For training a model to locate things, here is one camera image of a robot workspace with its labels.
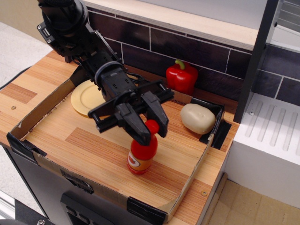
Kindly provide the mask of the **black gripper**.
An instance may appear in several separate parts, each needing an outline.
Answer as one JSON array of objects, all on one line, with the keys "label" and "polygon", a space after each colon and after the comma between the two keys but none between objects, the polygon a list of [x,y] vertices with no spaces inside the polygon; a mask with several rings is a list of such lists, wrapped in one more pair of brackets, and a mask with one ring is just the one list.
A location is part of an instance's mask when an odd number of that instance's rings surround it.
[{"label": "black gripper", "polygon": [[150,131],[140,118],[159,125],[157,132],[165,138],[169,119],[161,104],[173,98],[174,93],[165,87],[162,80],[149,82],[136,75],[134,81],[126,74],[124,66],[116,61],[87,64],[91,80],[102,91],[105,103],[92,109],[88,116],[96,122],[102,133],[115,126],[124,130],[140,145],[150,144]]}]

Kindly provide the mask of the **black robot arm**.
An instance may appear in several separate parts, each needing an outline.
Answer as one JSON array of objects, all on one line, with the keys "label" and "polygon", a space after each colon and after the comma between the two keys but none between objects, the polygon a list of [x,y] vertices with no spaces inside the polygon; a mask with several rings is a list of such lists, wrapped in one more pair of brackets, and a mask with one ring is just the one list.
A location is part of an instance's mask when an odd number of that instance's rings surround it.
[{"label": "black robot arm", "polygon": [[161,80],[149,82],[128,73],[103,36],[91,28],[81,0],[41,0],[38,5],[44,20],[38,30],[44,40],[57,54],[81,66],[102,92],[105,102],[88,113],[99,132],[118,126],[148,146],[150,130],[140,117],[143,114],[158,124],[158,134],[165,137],[169,120],[162,104],[174,93]]}]

